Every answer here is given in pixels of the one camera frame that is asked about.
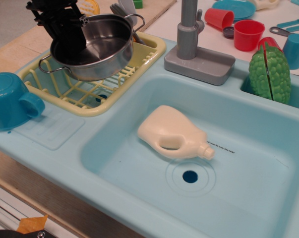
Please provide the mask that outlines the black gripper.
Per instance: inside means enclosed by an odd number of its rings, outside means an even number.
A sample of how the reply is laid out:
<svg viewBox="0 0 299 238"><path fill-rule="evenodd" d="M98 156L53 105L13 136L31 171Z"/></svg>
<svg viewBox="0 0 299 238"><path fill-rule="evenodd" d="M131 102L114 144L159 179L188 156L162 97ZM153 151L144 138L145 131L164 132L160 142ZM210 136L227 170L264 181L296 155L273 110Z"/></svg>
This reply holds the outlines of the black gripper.
<svg viewBox="0 0 299 238"><path fill-rule="evenodd" d="M88 17L79 10L77 0L30 0L26 9L65 52L74 56L86 49L82 26L88 23Z"/></svg>

